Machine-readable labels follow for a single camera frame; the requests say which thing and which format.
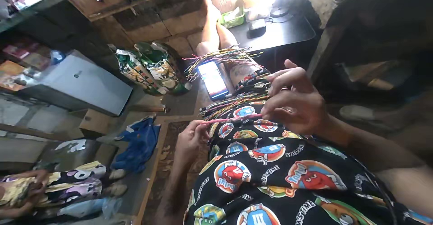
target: plastic bag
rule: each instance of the plastic bag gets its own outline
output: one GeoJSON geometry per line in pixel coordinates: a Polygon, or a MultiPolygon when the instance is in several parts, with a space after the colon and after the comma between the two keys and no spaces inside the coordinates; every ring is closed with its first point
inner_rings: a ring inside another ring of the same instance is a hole
{"type": "Polygon", "coordinates": [[[102,211],[104,219],[110,219],[113,214],[119,211],[121,205],[121,198],[93,199],[63,207],[58,211],[57,215],[69,215],[81,218],[102,211]]]}

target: hand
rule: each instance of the hand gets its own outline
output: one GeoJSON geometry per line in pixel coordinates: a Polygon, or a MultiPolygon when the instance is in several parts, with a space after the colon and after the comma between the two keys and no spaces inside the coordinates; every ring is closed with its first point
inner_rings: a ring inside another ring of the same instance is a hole
{"type": "Polygon", "coordinates": [[[196,160],[198,148],[210,139],[205,121],[191,121],[187,128],[177,136],[175,162],[181,165],[191,165],[196,160]]]}
{"type": "Polygon", "coordinates": [[[48,184],[48,171],[45,169],[38,170],[35,183],[40,183],[43,187],[46,187],[48,184]]]}
{"type": "Polygon", "coordinates": [[[314,134],[329,119],[325,101],[303,68],[290,60],[284,65],[287,69],[267,77],[271,98],[262,108],[263,119],[281,122],[296,134],[314,134]]]}

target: knee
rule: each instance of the knee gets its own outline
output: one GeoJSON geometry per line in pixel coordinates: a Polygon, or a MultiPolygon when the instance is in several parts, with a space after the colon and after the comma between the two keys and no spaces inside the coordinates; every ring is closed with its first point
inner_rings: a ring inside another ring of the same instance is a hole
{"type": "Polygon", "coordinates": [[[196,52],[198,56],[202,56],[204,54],[214,51],[218,51],[218,47],[215,47],[215,45],[212,45],[212,43],[210,42],[200,42],[196,47],[196,52]]]}

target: rug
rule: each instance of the rug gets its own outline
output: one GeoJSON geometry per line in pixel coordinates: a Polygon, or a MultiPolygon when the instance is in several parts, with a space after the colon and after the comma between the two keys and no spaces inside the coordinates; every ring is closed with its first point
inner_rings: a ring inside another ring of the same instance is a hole
{"type": "MultiPolygon", "coordinates": [[[[164,194],[165,182],[170,176],[173,167],[173,160],[175,157],[175,147],[177,135],[181,133],[189,124],[189,121],[168,123],[167,136],[164,144],[162,145],[161,154],[159,156],[156,176],[150,190],[149,198],[147,200],[146,209],[142,219],[142,225],[153,225],[156,210],[164,194]]],[[[201,169],[207,164],[207,146],[200,146],[197,161],[192,165],[188,172],[187,183],[184,195],[184,203],[187,204],[191,189],[194,186],[195,180],[198,177],[201,169]]]]}

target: wooden beam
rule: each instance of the wooden beam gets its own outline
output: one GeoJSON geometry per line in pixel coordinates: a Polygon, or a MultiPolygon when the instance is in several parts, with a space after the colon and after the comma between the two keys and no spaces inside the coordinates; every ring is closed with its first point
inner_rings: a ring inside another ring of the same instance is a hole
{"type": "Polygon", "coordinates": [[[70,140],[70,139],[68,139],[62,135],[59,135],[59,134],[47,134],[47,133],[39,131],[39,130],[23,128],[23,127],[18,127],[18,126],[12,126],[12,125],[3,124],[3,123],[0,123],[0,130],[6,131],[6,132],[11,132],[11,133],[16,133],[16,134],[26,134],[26,135],[36,136],[36,137],[40,137],[40,138],[45,138],[45,139],[52,139],[52,140],[59,140],[59,141],[70,140]]]}

